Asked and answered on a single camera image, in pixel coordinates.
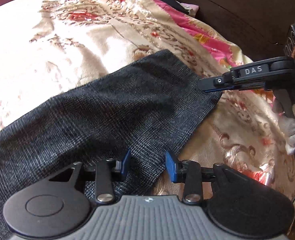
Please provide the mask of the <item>right hand white glove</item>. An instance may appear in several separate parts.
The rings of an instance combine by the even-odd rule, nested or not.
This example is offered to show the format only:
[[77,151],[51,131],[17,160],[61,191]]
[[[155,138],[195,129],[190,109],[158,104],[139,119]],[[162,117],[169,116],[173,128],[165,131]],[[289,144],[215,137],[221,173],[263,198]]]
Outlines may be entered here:
[[288,155],[293,155],[295,153],[295,104],[292,106],[294,118],[288,118],[286,115],[284,115],[283,106],[276,97],[278,93],[280,93],[278,90],[273,91],[275,99],[273,101],[272,111],[280,115],[278,125],[280,131],[285,136],[286,152]]

